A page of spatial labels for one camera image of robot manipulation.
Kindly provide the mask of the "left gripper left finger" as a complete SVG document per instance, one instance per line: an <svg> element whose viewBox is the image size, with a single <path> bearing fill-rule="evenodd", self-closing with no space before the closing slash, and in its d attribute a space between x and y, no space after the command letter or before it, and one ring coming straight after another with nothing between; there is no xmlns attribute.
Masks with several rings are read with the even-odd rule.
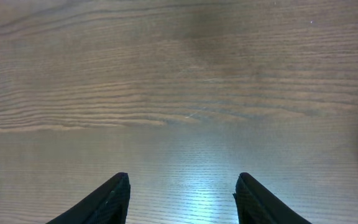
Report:
<svg viewBox="0 0 358 224"><path fill-rule="evenodd" d="M47 224L125 224L131 185L119 172Z"/></svg>

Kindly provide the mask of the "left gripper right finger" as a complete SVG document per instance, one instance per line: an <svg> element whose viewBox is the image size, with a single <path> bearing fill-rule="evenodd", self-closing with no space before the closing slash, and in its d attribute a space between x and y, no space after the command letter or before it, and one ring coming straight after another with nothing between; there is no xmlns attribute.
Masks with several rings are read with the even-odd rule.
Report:
<svg viewBox="0 0 358 224"><path fill-rule="evenodd" d="M249 173L239 175L233 196L240 224L310 224Z"/></svg>

